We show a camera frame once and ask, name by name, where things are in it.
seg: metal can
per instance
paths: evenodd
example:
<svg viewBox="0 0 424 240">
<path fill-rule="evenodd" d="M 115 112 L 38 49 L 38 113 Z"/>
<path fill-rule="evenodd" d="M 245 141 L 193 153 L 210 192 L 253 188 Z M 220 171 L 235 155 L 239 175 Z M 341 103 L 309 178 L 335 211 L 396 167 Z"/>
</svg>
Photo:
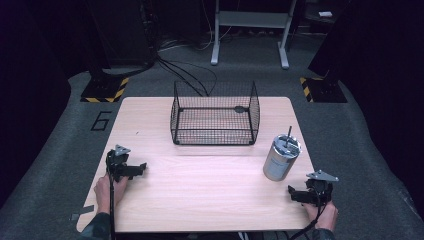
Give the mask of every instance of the metal can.
<svg viewBox="0 0 424 240">
<path fill-rule="evenodd" d="M 272 181 L 282 181 L 301 152 L 300 143 L 293 136 L 281 134 L 274 138 L 263 171 Z"/>
</svg>

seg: hand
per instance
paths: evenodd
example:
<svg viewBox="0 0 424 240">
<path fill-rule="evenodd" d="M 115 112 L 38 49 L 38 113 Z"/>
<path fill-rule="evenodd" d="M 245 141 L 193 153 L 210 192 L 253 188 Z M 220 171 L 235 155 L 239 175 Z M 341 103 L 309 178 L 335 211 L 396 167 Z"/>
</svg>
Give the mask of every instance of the hand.
<svg viewBox="0 0 424 240">
<path fill-rule="evenodd" d="M 306 212 L 308 213 L 309 220 L 315 220 L 318 213 L 318 207 L 307 203 L 304 203 L 302 205 L 305 207 Z M 324 228 L 334 232 L 338 214 L 339 210 L 336 208 L 336 206 L 334 206 L 333 202 L 328 202 L 327 206 L 324 209 L 324 212 L 318 218 L 318 222 L 317 224 L 315 224 L 315 228 Z"/>
<path fill-rule="evenodd" d="M 128 177 L 123 177 L 119 182 L 113 182 L 114 187 L 114 207 L 121 201 L 127 187 Z M 106 173 L 104 177 L 99 178 L 94 187 L 97 200 L 97 213 L 104 212 L 110 214 L 110 180 Z"/>
</svg>

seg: table top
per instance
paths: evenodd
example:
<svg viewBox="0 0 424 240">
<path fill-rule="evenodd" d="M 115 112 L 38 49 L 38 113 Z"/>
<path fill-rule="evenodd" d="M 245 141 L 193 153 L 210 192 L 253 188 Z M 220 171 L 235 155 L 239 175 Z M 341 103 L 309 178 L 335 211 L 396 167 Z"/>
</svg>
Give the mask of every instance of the table top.
<svg viewBox="0 0 424 240">
<path fill-rule="evenodd" d="M 251 146 L 179 146 L 170 131 L 173 97 L 129 97 L 122 102 L 80 216 L 82 231 L 97 211 L 94 186 L 106 173 L 106 154 L 116 144 L 131 149 L 127 164 L 147 163 L 127 185 L 115 209 L 116 232 L 268 231 L 302 229 L 306 211 L 287 186 L 306 190 L 314 172 L 293 107 L 285 97 L 259 97 L 260 126 Z M 266 178 L 262 167 L 275 136 L 302 145 L 286 179 Z"/>
</svg>

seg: wire mesh basket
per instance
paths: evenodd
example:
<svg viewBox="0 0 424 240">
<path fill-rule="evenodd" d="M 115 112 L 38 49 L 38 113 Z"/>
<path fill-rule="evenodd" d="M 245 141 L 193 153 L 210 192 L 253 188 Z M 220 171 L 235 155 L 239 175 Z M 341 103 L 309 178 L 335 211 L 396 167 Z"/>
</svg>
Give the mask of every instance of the wire mesh basket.
<svg viewBox="0 0 424 240">
<path fill-rule="evenodd" d="M 177 145 L 253 145 L 259 131 L 255 82 L 174 82 L 172 141 Z"/>
</svg>

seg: black sleeve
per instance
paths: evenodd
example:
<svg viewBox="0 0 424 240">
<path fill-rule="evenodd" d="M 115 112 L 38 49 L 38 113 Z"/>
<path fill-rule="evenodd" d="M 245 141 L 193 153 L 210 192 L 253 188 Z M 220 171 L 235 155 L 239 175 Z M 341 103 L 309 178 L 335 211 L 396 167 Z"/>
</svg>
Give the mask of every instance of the black sleeve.
<svg viewBox="0 0 424 240">
<path fill-rule="evenodd" d="M 78 240 L 108 240 L 110 235 L 110 215 L 98 213 L 81 232 Z"/>
<path fill-rule="evenodd" d="M 318 228 L 312 231 L 312 240 L 336 240 L 336 238 L 332 231 Z"/>
</svg>

